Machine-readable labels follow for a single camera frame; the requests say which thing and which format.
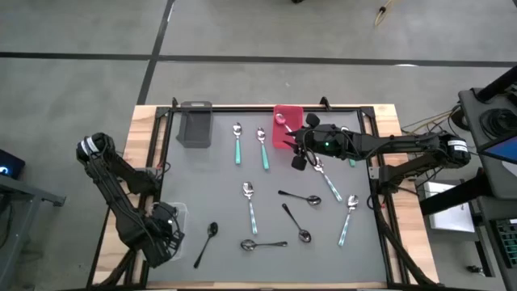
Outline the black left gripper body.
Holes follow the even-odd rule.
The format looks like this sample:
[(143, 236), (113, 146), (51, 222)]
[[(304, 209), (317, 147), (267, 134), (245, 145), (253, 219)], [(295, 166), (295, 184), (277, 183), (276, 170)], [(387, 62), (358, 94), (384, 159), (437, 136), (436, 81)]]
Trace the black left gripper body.
[(171, 260), (178, 252), (185, 234), (178, 221), (179, 211), (167, 203), (153, 203), (152, 223), (155, 243), (155, 254), (152, 265), (159, 266)]

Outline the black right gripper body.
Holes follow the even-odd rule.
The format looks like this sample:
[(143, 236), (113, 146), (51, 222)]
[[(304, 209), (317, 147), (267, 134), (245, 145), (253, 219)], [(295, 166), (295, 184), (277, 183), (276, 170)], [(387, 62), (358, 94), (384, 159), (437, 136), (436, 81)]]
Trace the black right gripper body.
[(292, 159), (292, 167), (298, 171), (303, 171), (307, 163), (311, 166), (316, 165), (316, 154), (309, 148), (308, 138), (313, 135), (314, 130), (319, 125), (319, 118), (315, 114), (308, 114), (306, 117), (307, 127), (304, 128), (304, 137), (302, 140), (295, 140), (295, 143), (301, 148), (299, 154), (295, 154)]

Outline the black metal spoon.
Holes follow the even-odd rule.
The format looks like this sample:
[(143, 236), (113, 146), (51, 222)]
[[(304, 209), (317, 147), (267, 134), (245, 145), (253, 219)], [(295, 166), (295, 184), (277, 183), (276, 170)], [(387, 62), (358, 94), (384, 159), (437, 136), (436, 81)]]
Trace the black metal spoon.
[(277, 193), (279, 195), (282, 195), (282, 196), (291, 196), (291, 197), (295, 197), (295, 198), (298, 198), (298, 199), (301, 199), (301, 200), (305, 200), (311, 206), (319, 205), (322, 202), (322, 199), (319, 196), (303, 197), (303, 196), (298, 196), (298, 195), (295, 195), (295, 194), (292, 194), (292, 193), (289, 193), (289, 192), (285, 192), (285, 191), (282, 191), (282, 190), (279, 190)]
[(268, 242), (268, 243), (257, 243), (251, 239), (242, 240), (240, 243), (241, 249), (244, 251), (254, 251), (257, 247), (286, 247), (287, 242)]
[(203, 258), (203, 254), (205, 253), (206, 247), (207, 247), (207, 245), (208, 245), (209, 241), (210, 241), (214, 236), (216, 236), (216, 235), (217, 235), (217, 233), (218, 233), (218, 229), (219, 229), (218, 224), (217, 224), (215, 221), (214, 221), (214, 222), (211, 222), (211, 223), (209, 224), (208, 229), (207, 229), (207, 232), (208, 232), (207, 240), (205, 241), (205, 243), (204, 243), (204, 245), (203, 245), (203, 248), (202, 248), (201, 252), (199, 253), (199, 255), (198, 255), (198, 257), (197, 257), (196, 261), (194, 262), (194, 264), (193, 264), (193, 268), (198, 268), (198, 267), (199, 267), (200, 262), (201, 262), (201, 260), (202, 260), (202, 258)]
[(303, 243), (310, 243), (312, 241), (311, 233), (308, 232), (307, 230), (301, 228), (301, 226), (298, 224), (297, 220), (292, 215), (290, 208), (285, 203), (282, 204), (282, 208), (287, 213), (287, 215), (292, 219), (293, 223), (296, 225), (296, 228), (298, 229), (298, 238)]

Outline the red plastic bin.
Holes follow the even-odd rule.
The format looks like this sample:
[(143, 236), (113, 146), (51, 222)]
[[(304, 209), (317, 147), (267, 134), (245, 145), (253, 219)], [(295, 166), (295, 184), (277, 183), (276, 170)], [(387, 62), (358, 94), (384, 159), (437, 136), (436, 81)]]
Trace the red plastic bin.
[(273, 129), (272, 129), (272, 143), (276, 149), (287, 149), (290, 150), (291, 147), (284, 144), (284, 141), (294, 142), (294, 138), (286, 135), (288, 132), (287, 129), (280, 124), (275, 122), (275, 115), (277, 113), (281, 113), (287, 120), (287, 125), (291, 128), (292, 131), (298, 130), (303, 125), (304, 119), (304, 109), (300, 106), (293, 105), (282, 105), (278, 104), (274, 106), (273, 111)]

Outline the clear plastic bin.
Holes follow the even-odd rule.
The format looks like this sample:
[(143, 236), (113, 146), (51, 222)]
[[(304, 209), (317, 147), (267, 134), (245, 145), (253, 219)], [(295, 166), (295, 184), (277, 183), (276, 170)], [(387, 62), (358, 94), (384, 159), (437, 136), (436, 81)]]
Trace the clear plastic bin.
[(181, 258), (183, 241), (187, 232), (189, 212), (184, 203), (154, 202), (150, 208), (151, 217), (158, 224), (159, 236), (168, 247), (171, 260)]

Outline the grey table mat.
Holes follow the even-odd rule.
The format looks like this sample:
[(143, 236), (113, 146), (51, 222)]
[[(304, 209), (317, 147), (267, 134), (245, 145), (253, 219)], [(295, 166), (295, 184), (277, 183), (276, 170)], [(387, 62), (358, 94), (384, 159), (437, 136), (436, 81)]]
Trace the grey table mat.
[[(240, 123), (242, 163), (235, 163), (233, 125)], [(212, 140), (206, 149), (184, 148), (172, 139), (162, 199), (187, 206), (189, 217), (180, 259), (149, 272), (151, 283), (254, 282), (254, 283), (358, 283), (383, 282), (385, 262), (376, 219), (366, 205), (370, 188), (367, 166), (323, 157), (324, 172), (343, 198), (338, 203), (322, 175), (312, 167), (303, 171), (291, 165), (293, 153), (265, 141), (270, 169), (263, 168), (258, 127), (271, 133), (270, 112), (218, 112), (212, 118)], [(249, 201), (243, 184), (251, 182), (258, 233), (252, 234)], [(282, 196), (319, 196), (311, 206), (305, 200)], [(338, 240), (347, 215), (347, 200), (357, 195), (346, 239)], [(298, 229), (282, 208), (285, 203), (312, 241), (302, 242)], [(208, 243), (198, 268), (193, 268), (208, 237), (211, 222), (218, 233)], [(244, 251), (242, 240), (256, 243), (287, 242), (286, 247), (257, 247)]]

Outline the dark grey plastic bin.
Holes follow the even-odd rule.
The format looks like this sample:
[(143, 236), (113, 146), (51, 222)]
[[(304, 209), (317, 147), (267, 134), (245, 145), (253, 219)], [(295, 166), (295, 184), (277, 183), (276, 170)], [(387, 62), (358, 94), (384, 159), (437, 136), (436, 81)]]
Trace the dark grey plastic bin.
[(177, 141), (184, 148), (208, 148), (212, 140), (212, 103), (186, 101), (180, 104)]

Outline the grey desk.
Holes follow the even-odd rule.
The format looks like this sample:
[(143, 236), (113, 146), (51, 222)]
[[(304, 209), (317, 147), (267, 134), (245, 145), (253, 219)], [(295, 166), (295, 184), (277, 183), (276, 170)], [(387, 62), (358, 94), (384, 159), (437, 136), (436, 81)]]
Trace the grey desk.
[(0, 289), (11, 281), (22, 246), (44, 201), (62, 207), (65, 196), (0, 175)]

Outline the white box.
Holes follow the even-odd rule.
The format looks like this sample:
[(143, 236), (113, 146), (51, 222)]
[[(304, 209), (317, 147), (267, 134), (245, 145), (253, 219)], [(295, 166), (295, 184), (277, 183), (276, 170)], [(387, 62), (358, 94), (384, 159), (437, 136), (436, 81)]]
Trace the white box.
[[(425, 197), (430, 198), (441, 192), (453, 188), (453, 185), (446, 183), (426, 182), (423, 185)], [(429, 217), (430, 226), (433, 230), (450, 230), (465, 233), (474, 233), (475, 228), (472, 221), (472, 215), (469, 203), (463, 203), (446, 209), (442, 212), (435, 213)]]

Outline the grey equipment cart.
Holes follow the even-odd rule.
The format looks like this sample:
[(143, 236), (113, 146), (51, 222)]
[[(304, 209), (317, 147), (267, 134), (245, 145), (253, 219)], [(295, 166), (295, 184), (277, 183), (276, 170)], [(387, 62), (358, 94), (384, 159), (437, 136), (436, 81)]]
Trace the grey equipment cart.
[(486, 143), (517, 135), (517, 65), (489, 85), (458, 96), (492, 195), (517, 200), (517, 165), (481, 154)]

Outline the dark monitor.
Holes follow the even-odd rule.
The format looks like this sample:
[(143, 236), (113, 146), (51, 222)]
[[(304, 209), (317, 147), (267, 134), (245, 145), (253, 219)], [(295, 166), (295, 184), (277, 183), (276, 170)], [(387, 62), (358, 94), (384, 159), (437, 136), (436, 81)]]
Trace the dark monitor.
[(25, 167), (25, 162), (13, 154), (0, 149), (0, 175), (18, 179)]

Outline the blue screen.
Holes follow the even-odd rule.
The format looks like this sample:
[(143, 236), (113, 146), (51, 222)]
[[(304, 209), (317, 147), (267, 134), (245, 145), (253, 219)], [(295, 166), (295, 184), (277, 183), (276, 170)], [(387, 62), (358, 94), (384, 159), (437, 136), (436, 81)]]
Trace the blue screen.
[(481, 148), (481, 154), (517, 165), (517, 135), (486, 143)]

